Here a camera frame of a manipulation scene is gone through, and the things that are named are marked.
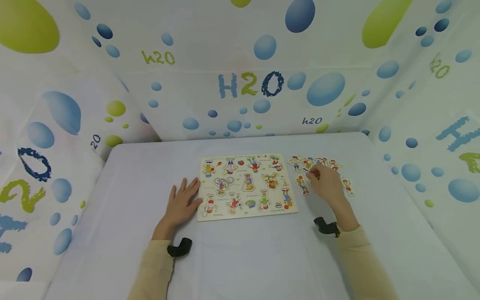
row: cartoon character puzzle piece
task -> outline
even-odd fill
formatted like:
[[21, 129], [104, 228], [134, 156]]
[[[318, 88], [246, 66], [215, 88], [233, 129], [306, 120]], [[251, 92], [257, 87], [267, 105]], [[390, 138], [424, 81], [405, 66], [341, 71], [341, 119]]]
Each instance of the cartoon character puzzle piece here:
[[218, 186], [218, 189], [215, 191], [216, 194], [219, 197], [225, 196], [225, 191], [228, 190], [232, 186], [234, 181], [235, 181], [235, 179], [233, 179], [233, 177], [215, 178], [213, 180], [213, 182], [214, 182], [214, 184], [216, 184]]
[[288, 163], [293, 166], [294, 172], [301, 172], [299, 156], [292, 156], [292, 158], [288, 160]]

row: blue bubble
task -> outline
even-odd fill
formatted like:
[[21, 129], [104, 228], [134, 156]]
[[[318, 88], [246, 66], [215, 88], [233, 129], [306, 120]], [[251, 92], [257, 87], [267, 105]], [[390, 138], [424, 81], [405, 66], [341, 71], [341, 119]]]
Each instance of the blue bubble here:
[[120, 56], [120, 51], [114, 45], [107, 45], [106, 47], [108, 55], [113, 58], [118, 58]]
[[241, 122], [238, 120], [231, 120], [227, 124], [227, 128], [233, 132], [239, 132], [241, 129]]
[[445, 13], [450, 7], [452, 7], [452, 0], [443, 0], [435, 7], [435, 11], [436, 13]]
[[383, 79], [390, 78], [398, 72], [399, 68], [400, 66], [395, 60], [386, 61], [378, 67], [377, 76]]
[[304, 31], [315, 16], [315, 4], [312, 0], [293, 0], [285, 14], [285, 25], [293, 33]]
[[304, 72], [298, 72], [290, 76], [287, 81], [287, 87], [293, 91], [300, 90], [303, 88], [305, 84], [305, 79], [307, 78], [307, 74]]
[[472, 50], [465, 49], [455, 55], [456, 62], [465, 62], [472, 56]]
[[448, 191], [455, 199], [470, 203], [479, 198], [478, 187], [467, 179], [454, 179], [448, 184]]
[[165, 32], [165, 33], [162, 34], [162, 42], [167, 46], [172, 46], [173, 45], [173, 38], [170, 34]]
[[417, 183], [415, 184], [415, 189], [419, 192], [425, 192], [427, 190], [427, 188], [425, 187], [425, 185], [421, 184], [421, 183]]
[[111, 39], [113, 37], [112, 30], [105, 24], [98, 24], [96, 26], [96, 31], [104, 39]]
[[433, 28], [435, 29], [436, 32], [442, 32], [445, 29], [447, 29], [449, 24], [450, 24], [450, 20], [441, 19], [437, 23], [435, 23], [435, 26]]
[[95, 45], [97, 45], [98, 47], [102, 47], [102, 43], [100, 43], [100, 41], [98, 40], [98, 38], [92, 36], [92, 40], [93, 40], [93, 42], [95, 43]]
[[387, 142], [388, 140], [390, 140], [391, 136], [392, 136], [392, 130], [390, 129], [390, 126], [384, 126], [378, 132], [378, 139], [381, 142]]
[[433, 41], [435, 40], [435, 38], [433, 36], [426, 36], [424, 37], [423, 39], [421, 39], [420, 41], [420, 45], [422, 47], [428, 47], [430, 46], [431, 44], [433, 44]]
[[315, 80], [307, 91], [307, 100], [313, 106], [324, 106], [340, 96], [345, 87], [345, 77], [341, 73], [327, 73]]
[[158, 102], [156, 100], [150, 100], [148, 102], [148, 106], [150, 106], [151, 108], [157, 108], [158, 107]]
[[435, 177], [441, 177], [441, 176], [444, 175], [444, 170], [442, 168], [439, 168], [439, 167], [434, 167], [434, 168], [432, 168], [432, 174]]
[[64, 253], [72, 241], [72, 230], [70, 228], [62, 230], [53, 243], [53, 254], [60, 255]]
[[420, 179], [420, 169], [414, 164], [404, 164], [402, 166], [402, 176], [410, 182], [415, 182]]
[[194, 118], [186, 118], [183, 120], [182, 125], [185, 129], [188, 130], [195, 130], [198, 128], [199, 124], [198, 121]]
[[51, 185], [53, 190], [53, 196], [60, 203], [67, 202], [68, 198], [72, 194], [72, 186], [70, 182], [65, 178], [55, 179]]
[[160, 82], [157, 82], [157, 81], [152, 82], [150, 87], [152, 88], [152, 90], [157, 92], [162, 89], [162, 85], [160, 84]]
[[55, 142], [52, 130], [40, 122], [31, 122], [28, 124], [27, 134], [35, 146], [43, 149], [52, 147]]
[[208, 111], [208, 116], [211, 118], [216, 118], [218, 116], [218, 113], [216, 110], [211, 109]]
[[73, 218], [72, 218], [72, 226], [77, 225], [77, 222], [78, 222], [78, 216], [74, 215]]
[[77, 14], [84, 20], [90, 20], [90, 12], [88, 11], [88, 9], [85, 7], [85, 5], [81, 4], [80, 2], [75, 2], [75, 4], [73, 5], [73, 7], [75, 8], [75, 11], [77, 12]]
[[50, 225], [55, 226], [60, 222], [60, 214], [59, 213], [54, 213], [50, 217]]
[[264, 114], [268, 112], [269, 109], [270, 109], [270, 101], [268, 101], [267, 99], [257, 100], [253, 104], [253, 111], [259, 114]]
[[350, 107], [350, 110], [348, 111], [348, 115], [359, 116], [362, 113], [364, 113], [366, 109], [367, 109], [367, 106], [364, 103], [359, 102], [353, 105], [352, 107]]
[[78, 135], [82, 115], [78, 103], [70, 96], [57, 91], [46, 92], [43, 98], [55, 122], [66, 132]]
[[147, 123], [147, 124], [150, 124], [147, 120], [147, 118], [145, 118], [145, 115], [144, 113], [140, 113], [140, 120], [142, 120], [143, 123]]
[[18, 273], [17, 281], [18, 282], [28, 282], [32, 278], [32, 268], [25, 268], [20, 273]]
[[267, 60], [275, 54], [276, 41], [271, 35], [263, 35], [257, 39], [253, 46], [253, 53], [260, 60]]
[[408, 148], [415, 148], [416, 146], [418, 146], [419, 142], [417, 142], [417, 140], [414, 139], [413, 137], [409, 137], [405, 141], [405, 144], [407, 145]]
[[419, 27], [417, 31], [415, 31], [416, 36], [422, 36], [427, 32], [427, 28], [425, 26]]

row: blue circle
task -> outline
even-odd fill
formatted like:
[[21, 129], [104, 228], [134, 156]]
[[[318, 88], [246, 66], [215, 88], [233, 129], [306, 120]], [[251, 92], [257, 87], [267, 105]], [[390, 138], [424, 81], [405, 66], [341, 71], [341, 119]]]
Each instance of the blue circle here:
[[72, 194], [72, 186], [65, 178], [55, 179], [50, 187], [53, 190], [53, 196], [60, 203], [67, 202]]
[[62, 230], [53, 243], [53, 254], [61, 255], [64, 253], [72, 241], [72, 230], [70, 228]]
[[392, 130], [390, 129], [390, 126], [384, 126], [378, 132], [378, 139], [381, 142], [387, 142], [388, 140], [390, 140], [391, 136], [392, 136]]
[[54, 213], [50, 217], [50, 225], [55, 226], [60, 222], [60, 214], [59, 213]]
[[425, 187], [424, 184], [421, 184], [421, 183], [417, 183], [415, 184], [415, 189], [419, 192], [425, 192], [427, 190], [427, 188]]
[[454, 179], [448, 184], [448, 191], [455, 199], [470, 203], [479, 198], [478, 187], [467, 179]]
[[345, 88], [341, 73], [327, 73], [315, 80], [307, 91], [307, 100], [313, 106], [324, 106], [337, 99]]
[[92, 40], [93, 40], [93, 42], [95, 43], [95, 45], [97, 45], [99, 48], [102, 47], [102, 43], [100, 43], [100, 41], [98, 40], [98, 38], [92, 36]]
[[421, 39], [420, 41], [420, 45], [422, 47], [428, 47], [430, 46], [431, 44], [433, 44], [433, 41], [435, 40], [435, 38], [433, 36], [426, 36], [424, 37], [423, 39]]
[[455, 55], [455, 61], [465, 62], [470, 59], [470, 56], [472, 56], [472, 50], [464, 49]]
[[47, 125], [40, 122], [31, 122], [27, 127], [28, 139], [37, 147], [47, 149], [53, 146], [55, 137]]
[[253, 111], [259, 114], [264, 114], [270, 109], [270, 101], [267, 99], [260, 99], [253, 104]]
[[75, 8], [75, 11], [82, 19], [90, 20], [91, 15], [87, 7], [85, 7], [85, 5], [81, 4], [80, 2], [75, 2], [73, 7]]
[[415, 31], [416, 36], [422, 36], [427, 32], [427, 28], [425, 26], [419, 27], [417, 31]]
[[78, 222], [78, 216], [74, 215], [73, 218], [72, 218], [72, 226], [77, 225], [77, 222]]
[[350, 107], [350, 109], [348, 110], [348, 115], [359, 116], [362, 113], [364, 113], [366, 110], [367, 110], [367, 106], [365, 105], [365, 103], [359, 102], [353, 105], [352, 107]]
[[162, 42], [167, 45], [167, 46], [172, 46], [173, 45], [173, 38], [170, 34], [168, 33], [162, 33]]
[[420, 168], [414, 164], [404, 164], [402, 166], [402, 176], [407, 181], [416, 182], [420, 179]]
[[218, 113], [216, 110], [211, 109], [208, 111], [208, 116], [211, 118], [216, 118], [218, 116]]
[[413, 137], [409, 137], [405, 141], [405, 145], [407, 145], [408, 148], [415, 148], [416, 146], [418, 146], [418, 144], [419, 142], [417, 142], [417, 140]]
[[96, 31], [104, 39], [111, 39], [113, 37], [112, 30], [105, 24], [98, 24], [96, 26]]
[[150, 100], [148, 102], [148, 106], [150, 106], [151, 108], [157, 108], [158, 107], [158, 102], [156, 100]]
[[106, 50], [108, 55], [113, 58], [118, 58], [120, 56], [120, 51], [114, 45], [107, 45]]
[[17, 282], [28, 282], [32, 278], [32, 268], [25, 268], [17, 276]]
[[188, 129], [188, 130], [195, 130], [200, 126], [198, 124], [198, 121], [195, 120], [194, 118], [184, 119], [183, 122], [182, 122], [182, 125], [185, 129]]
[[293, 0], [285, 14], [285, 25], [293, 33], [308, 28], [315, 16], [315, 4], [312, 0]]
[[253, 45], [253, 53], [260, 60], [267, 60], [275, 54], [276, 41], [271, 35], [263, 35]]
[[152, 90], [157, 91], [157, 92], [162, 89], [162, 85], [158, 81], [152, 82], [150, 87], [152, 88]]
[[445, 13], [450, 9], [450, 7], [452, 7], [452, 0], [443, 0], [437, 5], [437, 7], [435, 7], [435, 12]]
[[399, 68], [400, 65], [395, 60], [386, 61], [378, 67], [377, 76], [383, 79], [390, 78], [398, 72]]
[[441, 176], [444, 175], [444, 170], [440, 167], [434, 167], [434, 168], [432, 168], [432, 174], [435, 177], [441, 177]]
[[436, 32], [442, 32], [445, 29], [447, 29], [449, 24], [450, 24], [450, 20], [441, 19], [437, 23], [435, 23], [435, 26], [433, 28], [435, 29]]

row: cartoon figure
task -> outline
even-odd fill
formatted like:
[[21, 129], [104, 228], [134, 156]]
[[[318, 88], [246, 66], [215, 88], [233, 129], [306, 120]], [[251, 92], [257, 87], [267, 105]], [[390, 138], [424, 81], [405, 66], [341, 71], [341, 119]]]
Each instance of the cartoon figure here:
[[288, 160], [288, 163], [293, 166], [294, 172], [301, 172], [300, 170], [300, 160], [298, 156], [292, 156], [291, 159]]
[[247, 160], [250, 162], [250, 165], [248, 167], [252, 168], [254, 173], [257, 173], [261, 163], [257, 163], [257, 160], [254, 156], [247, 158]]
[[207, 178], [212, 177], [212, 173], [215, 173], [215, 168], [212, 167], [212, 164], [213, 164], [213, 161], [211, 161], [211, 160], [205, 161], [204, 174], [205, 174], [205, 177], [207, 177]]
[[352, 190], [352, 182], [350, 181], [349, 177], [344, 177], [342, 180], [342, 184], [345, 188], [345, 190], [348, 192], [349, 196], [355, 196], [355, 193]]
[[215, 178], [213, 180], [214, 184], [218, 185], [218, 190], [216, 190], [216, 194], [219, 197], [225, 196], [225, 191], [232, 186], [233, 182], [235, 179], [233, 177], [228, 177], [227, 179], [225, 178]]
[[268, 188], [273, 191], [276, 189], [278, 185], [278, 181], [275, 180], [277, 176], [278, 176], [278, 173], [273, 173], [272, 175], [262, 174], [262, 178], [264, 179], [265, 183], [268, 185]]
[[238, 169], [239, 167], [236, 166], [234, 163], [233, 163], [233, 160], [235, 158], [227, 158], [227, 165], [223, 168], [223, 170], [225, 170], [225, 175], [232, 175], [233, 174], [233, 171], [235, 171], [236, 169]]
[[252, 175], [250, 173], [244, 174], [245, 180], [243, 182], [243, 186], [241, 188], [242, 192], [251, 192], [255, 190], [255, 186], [253, 184]]
[[310, 193], [310, 191], [307, 189], [307, 185], [305, 184], [305, 181], [303, 180], [303, 176], [301, 175], [298, 176], [295, 181], [297, 182], [298, 187], [301, 188], [304, 195]]

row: green bubble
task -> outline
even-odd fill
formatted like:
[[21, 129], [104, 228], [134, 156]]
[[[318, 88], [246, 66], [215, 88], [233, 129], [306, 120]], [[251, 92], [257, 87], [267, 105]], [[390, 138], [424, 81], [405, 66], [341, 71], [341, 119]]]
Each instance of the green bubble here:
[[317, 129], [315, 130], [315, 132], [316, 133], [322, 133], [322, 132], [325, 132], [327, 129], [328, 129], [328, 123], [325, 123], [325, 124], [322, 124], [322, 125], [318, 126]]
[[116, 145], [119, 145], [121, 143], [123, 143], [123, 140], [116, 135], [109, 135], [105, 139], [105, 145], [107, 145], [108, 147], [115, 147]]
[[119, 117], [125, 113], [125, 105], [120, 101], [112, 101], [107, 105], [107, 113], [114, 117]]

